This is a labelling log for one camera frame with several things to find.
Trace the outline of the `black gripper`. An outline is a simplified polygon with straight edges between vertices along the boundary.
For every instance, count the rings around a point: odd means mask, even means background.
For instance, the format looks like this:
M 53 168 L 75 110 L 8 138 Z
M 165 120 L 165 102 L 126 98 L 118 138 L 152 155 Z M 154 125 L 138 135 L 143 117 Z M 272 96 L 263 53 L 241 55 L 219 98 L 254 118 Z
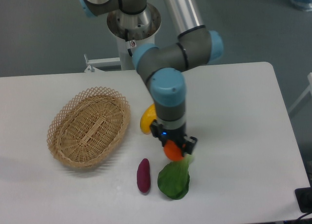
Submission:
M 186 134 L 186 121 L 172 125 L 173 122 L 165 122 L 169 125 L 162 124 L 160 121 L 154 119 L 150 124 L 150 130 L 154 138 L 157 138 L 162 146 L 165 145 L 167 140 L 175 142 L 175 144 L 181 149 L 182 156 L 187 154 L 192 155 L 198 139 L 193 136 L 187 136 Z

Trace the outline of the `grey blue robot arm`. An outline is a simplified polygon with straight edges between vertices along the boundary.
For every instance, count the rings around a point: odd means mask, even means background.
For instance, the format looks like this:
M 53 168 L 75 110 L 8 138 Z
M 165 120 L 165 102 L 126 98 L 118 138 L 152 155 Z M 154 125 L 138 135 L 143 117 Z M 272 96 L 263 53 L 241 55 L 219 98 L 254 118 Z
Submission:
M 128 66 L 135 69 L 155 105 L 156 116 L 148 121 L 147 133 L 159 139 L 166 156 L 179 160 L 192 154 L 197 139 L 186 134 L 186 84 L 183 72 L 218 59 L 223 42 L 208 31 L 195 0 L 164 0 L 177 43 L 158 48 L 146 39 L 160 27 L 159 12 L 147 0 L 79 0 L 87 16 L 107 14 L 112 34 L 123 40 Z

